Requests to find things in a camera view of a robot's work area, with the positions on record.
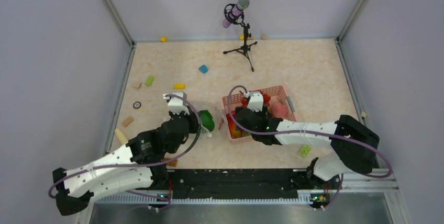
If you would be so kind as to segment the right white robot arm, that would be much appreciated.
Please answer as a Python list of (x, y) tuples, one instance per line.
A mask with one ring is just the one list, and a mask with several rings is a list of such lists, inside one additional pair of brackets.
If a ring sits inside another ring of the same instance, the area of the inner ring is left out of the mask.
[(301, 144), (331, 150), (324, 157), (314, 158), (307, 169), (307, 182), (313, 188), (322, 188), (344, 172), (372, 173), (380, 138), (349, 115), (333, 122), (304, 123), (237, 107), (234, 118), (253, 140), (265, 145)]

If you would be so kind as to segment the clear zip top bag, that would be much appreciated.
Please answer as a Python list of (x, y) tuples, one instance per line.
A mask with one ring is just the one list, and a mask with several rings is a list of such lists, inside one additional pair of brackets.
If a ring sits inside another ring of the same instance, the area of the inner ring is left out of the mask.
[(221, 139), (225, 123), (221, 109), (215, 103), (203, 100), (191, 100), (191, 104), (197, 109), (202, 122), (199, 140)]

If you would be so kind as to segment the green bok choy toy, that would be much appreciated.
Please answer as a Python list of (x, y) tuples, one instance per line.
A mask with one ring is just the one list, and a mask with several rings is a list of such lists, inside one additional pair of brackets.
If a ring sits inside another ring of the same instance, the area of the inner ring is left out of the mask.
[(215, 129), (215, 122), (213, 120), (212, 114), (208, 110), (200, 110), (199, 115), (202, 125), (206, 129), (206, 131), (213, 132)]

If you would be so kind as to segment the red lychee bunch toy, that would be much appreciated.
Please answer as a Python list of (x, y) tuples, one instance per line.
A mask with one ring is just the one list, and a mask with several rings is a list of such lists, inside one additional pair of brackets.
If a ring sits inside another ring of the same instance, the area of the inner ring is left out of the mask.
[[(267, 107), (270, 107), (270, 100), (271, 100), (271, 96), (263, 91), (259, 91), (263, 97), (263, 104), (266, 105)], [(247, 107), (248, 101), (247, 98), (245, 96), (242, 97), (241, 99), (241, 104), (242, 107)]]

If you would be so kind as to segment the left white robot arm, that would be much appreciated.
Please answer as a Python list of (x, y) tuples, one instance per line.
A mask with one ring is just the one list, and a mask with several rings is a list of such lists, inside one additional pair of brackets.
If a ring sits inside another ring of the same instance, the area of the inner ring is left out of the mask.
[(170, 113), (159, 127), (139, 133), (117, 150), (76, 169), (52, 172), (57, 192), (53, 196), (59, 213), (76, 214), (89, 204), (132, 189), (157, 190), (169, 185), (164, 157), (174, 154), (194, 134), (200, 136), (199, 113)]

